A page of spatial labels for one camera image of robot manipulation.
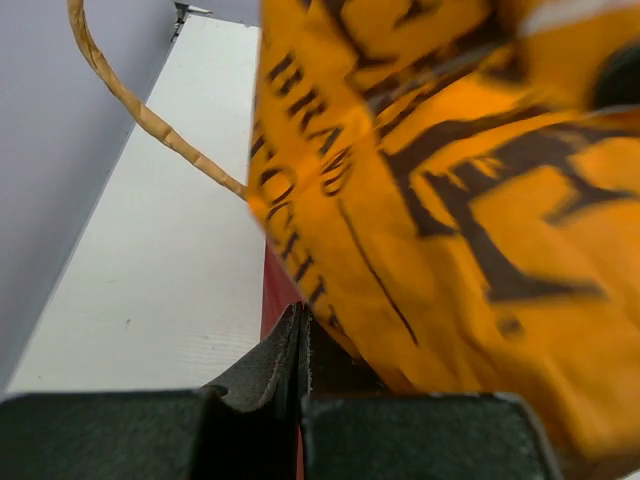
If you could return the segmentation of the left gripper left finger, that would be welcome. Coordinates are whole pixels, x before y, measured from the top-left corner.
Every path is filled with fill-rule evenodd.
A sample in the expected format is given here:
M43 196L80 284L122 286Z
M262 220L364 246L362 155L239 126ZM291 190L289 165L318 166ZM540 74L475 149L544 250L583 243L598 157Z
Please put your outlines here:
M1 403L4 479L293 479L303 307L195 389L31 393Z

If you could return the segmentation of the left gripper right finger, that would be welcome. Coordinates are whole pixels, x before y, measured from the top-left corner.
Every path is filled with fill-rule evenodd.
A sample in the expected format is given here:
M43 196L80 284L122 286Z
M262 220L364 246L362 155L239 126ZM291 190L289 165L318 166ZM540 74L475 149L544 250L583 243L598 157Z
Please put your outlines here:
M391 392L305 315L300 425L307 479L559 479L541 422L506 393Z

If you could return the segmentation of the red paper bag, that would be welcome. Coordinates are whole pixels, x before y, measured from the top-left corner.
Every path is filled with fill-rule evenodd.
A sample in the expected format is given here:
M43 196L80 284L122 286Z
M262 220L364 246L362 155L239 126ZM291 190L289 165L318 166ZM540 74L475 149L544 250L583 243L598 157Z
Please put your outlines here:
M89 30L84 4L70 1L68 19L85 60L137 125L240 199L246 188L184 140L120 81ZM269 335L199 389L193 479L301 479L299 327L305 310L287 306Z

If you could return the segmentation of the orange kettle chip bag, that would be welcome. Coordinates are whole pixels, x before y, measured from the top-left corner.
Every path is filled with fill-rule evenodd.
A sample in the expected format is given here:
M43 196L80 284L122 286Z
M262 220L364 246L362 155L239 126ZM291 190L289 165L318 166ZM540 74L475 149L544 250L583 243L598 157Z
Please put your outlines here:
M247 201L403 393L513 392L639 467L639 5L266 1Z

